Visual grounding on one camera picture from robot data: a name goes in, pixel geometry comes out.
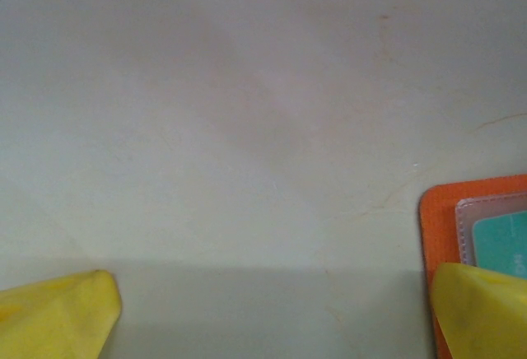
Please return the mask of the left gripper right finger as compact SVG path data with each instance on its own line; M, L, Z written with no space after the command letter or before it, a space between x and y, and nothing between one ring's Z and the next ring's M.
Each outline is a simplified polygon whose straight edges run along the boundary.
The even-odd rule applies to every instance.
M526 281L461 263L443 263L431 304L453 358L526 357Z

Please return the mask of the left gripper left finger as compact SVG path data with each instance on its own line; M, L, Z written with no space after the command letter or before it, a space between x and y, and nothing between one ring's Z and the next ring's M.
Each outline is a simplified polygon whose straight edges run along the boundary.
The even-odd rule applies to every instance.
M97 358L119 319L114 276L91 270L1 292L2 358Z

